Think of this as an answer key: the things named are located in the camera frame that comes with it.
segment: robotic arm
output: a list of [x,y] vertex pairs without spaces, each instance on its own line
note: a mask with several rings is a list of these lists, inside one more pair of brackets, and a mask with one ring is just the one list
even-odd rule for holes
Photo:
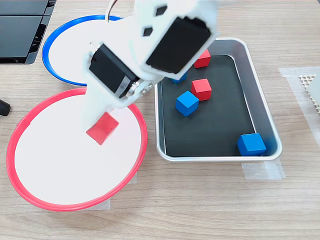
[[216,39],[218,2],[135,0],[133,16],[107,23],[83,58],[85,129],[163,78],[179,80]]

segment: metal tray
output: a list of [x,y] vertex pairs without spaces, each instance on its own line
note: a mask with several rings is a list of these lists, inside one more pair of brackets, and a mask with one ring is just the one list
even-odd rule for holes
[[[208,48],[208,67],[192,67],[187,79],[173,84],[164,79],[155,86],[156,148],[169,162],[272,161],[282,144],[260,86],[247,45],[237,38],[217,38]],[[176,98],[191,90],[191,82],[207,78],[211,99],[199,103],[188,117],[175,107]],[[260,133],[262,156],[241,156],[240,135]]]

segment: wood grain surface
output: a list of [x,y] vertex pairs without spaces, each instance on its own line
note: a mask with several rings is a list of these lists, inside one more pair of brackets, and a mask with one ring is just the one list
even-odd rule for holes
[[[45,34],[107,1],[59,1]],[[131,14],[122,0],[113,15]],[[74,88],[51,76],[41,54],[32,65],[0,65],[0,99],[12,105],[0,118],[1,240],[318,240],[320,148],[278,68],[320,66],[320,4],[316,0],[227,1],[221,37],[244,40],[283,143],[283,180],[246,180],[240,163],[168,163],[156,151],[154,92],[139,99],[148,150],[137,175],[111,199],[110,210],[49,212],[12,187],[6,148],[17,123],[36,104]]]

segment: wooden cube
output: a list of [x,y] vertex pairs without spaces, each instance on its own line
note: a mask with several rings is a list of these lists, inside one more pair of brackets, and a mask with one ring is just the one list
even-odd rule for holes
[[194,63],[194,67],[197,68],[203,68],[208,67],[210,63],[211,55],[207,50],[204,51],[204,53],[201,54],[201,56],[198,58],[197,61]]
[[171,82],[174,83],[174,84],[180,84],[180,83],[182,83],[184,80],[186,80],[186,78],[187,78],[187,73],[188,73],[188,72],[186,72],[179,80],[175,80],[175,79],[172,79],[172,78],[169,78],[169,79],[170,79]]
[[199,101],[209,100],[212,89],[208,79],[204,78],[192,81],[191,92]]
[[99,145],[102,145],[107,137],[113,133],[118,124],[117,120],[109,113],[105,112],[102,117],[86,131],[86,134],[94,139]]
[[177,97],[175,102],[175,108],[182,113],[183,116],[188,117],[192,114],[199,104],[199,99],[195,97],[191,92],[186,91],[179,97]]
[[244,134],[237,142],[241,156],[261,156],[266,146],[259,133]]

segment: tape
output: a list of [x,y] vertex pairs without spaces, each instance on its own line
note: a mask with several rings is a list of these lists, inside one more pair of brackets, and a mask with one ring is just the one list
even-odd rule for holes
[[261,163],[242,163],[247,180],[282,180],[286,177],[280,159]]
[[306,92],[299,76],[316,75],[320,73],[320,66],[309,67],[281,67],[278,68],[282,77],[288,81],[291,90],[303,112],[303,115],[311,129],[313,137],[320,147],[320,117],[314,103]]
[[[136,173],[133,178],[128,182],[128,184],[136,184],[137,183],[137,178],[138,178],[138,173]],[[94,205],[92,207],[88,207],[86,209],[82,209],[80,211],[98,211],[98,210],[110,210],[111,208],[111,198]]]
[[110,205],[111,205],[111,198],[97,204],[94,205],[92,207],[88,207],[85,209],[82,209],[80,211],[97,211],[97,210],[109,210],[110,209]]

